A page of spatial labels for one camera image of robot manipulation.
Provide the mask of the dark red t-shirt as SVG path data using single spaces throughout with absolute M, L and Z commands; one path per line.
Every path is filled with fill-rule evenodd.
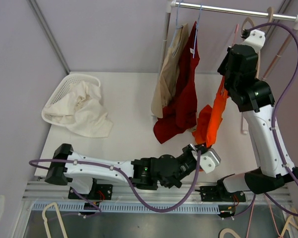
M 163 108 L 163 117 L 157 118 L 153 132 L 159 143 L 163 144 L 174 136 L 193 130 L 197 125 L 197 95 L 195 89 L 195 69 L 200 57 L 196 48 L 193 59 L 196 22 L 189 33 L 188 41 L 179 59 L 179 76 L 175 96 Z

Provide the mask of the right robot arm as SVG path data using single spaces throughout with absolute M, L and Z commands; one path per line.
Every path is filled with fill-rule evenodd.
M 256 78 L 258 54 L 251 46 L 234 45 L 218 68 L 224 77 L 224 88 L 248 123 L 249 135 L 258 168 L 231 175 L 218 181 L 216 195 L 229 200 L 234 192 L 250 190 L 255 194 L 276 190 L 298 179 L 298 167 L 290 158 L 282 136 L 274 133 L 277 122 L 272 119 L 275 100 L 268 83 Z

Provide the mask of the pink wire hanger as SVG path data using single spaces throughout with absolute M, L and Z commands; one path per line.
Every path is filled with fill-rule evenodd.
M 231 48 L 232 46 L 235 45 L 236 39 L 237 39 L 237 35 L 238 35 L 238 30 L 239 30 L 239 24 L 236 24 L 235 29 L 234 29 L 233 40 L 232 40 L 232 43 L 229 45 L 229 48 Z

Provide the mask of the orange t-shirt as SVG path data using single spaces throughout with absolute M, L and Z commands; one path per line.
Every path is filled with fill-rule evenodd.
M 229 98 L 228 91 L 224 88 L 224 80 L 223 76 L 213 106 L 206 105 L 198 115 L 196 130 L 192 132 L 197 144 L 205 143 L 207 147 L 211 147 L 217 140 L 226 101 Z

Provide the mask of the beige plastic hanger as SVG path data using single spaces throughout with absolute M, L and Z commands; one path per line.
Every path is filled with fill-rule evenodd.
M 275 12 L 275 10 L 271 6 L 267 9 L 268 23 L 272 22 L 274 12 Z M 243 33 L 243 30 L 246 30 L 246 28 L 245 28 L 246 23 L 249 23 L 251 25 L 251 27 L 255 27 L 254 21 L 250 17 L 247 17 L 247 18 L 245 18 L 245 20 L 242 24 L 241 33 Z M 258 61 L 257 61 L 257 66 L 256 66 L 256 78 L 257 79 L 259 79 L 259 71 L 260 71 L 260 63 L 261 63 L 260 51 L 263 48 L 264 43 L 265 43 L 265 33 L 267 32 L 267 29 L 268 29 L 268 26 L 261 27 L 260 29 L 251 30 L 250 35 L 242 43 L 242 45 L 251 46 L 255 50 L 255 53 L 258 54 Z

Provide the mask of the white t-shirt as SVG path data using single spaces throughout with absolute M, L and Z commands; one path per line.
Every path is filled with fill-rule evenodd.
M 81 81 L 72 85 L 69 92 L 59 101 L 45 106 L 43 113 L 51 115 L 53 122 L 80 136 L 108 137 L 113 122 L 108 119 L 108 112 L 100 101 L 100 81 Z

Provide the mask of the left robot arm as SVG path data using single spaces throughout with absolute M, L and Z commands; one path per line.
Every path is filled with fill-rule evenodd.
M 157 190 L 159 186 L 180 188 L 182 179 L 196 169 L 197 153 L 206 153 L 203 145 L 188 145 L 183 153 L 174 157 L 141 158 L 133 161 L 108 161 L 81 155 L 70 144 L 62 144 L 54 152 L 45 182 L 53 185 L 70 185 L 84 198 L 97 193 L 94 180 L 131 183 L 142 190 Z

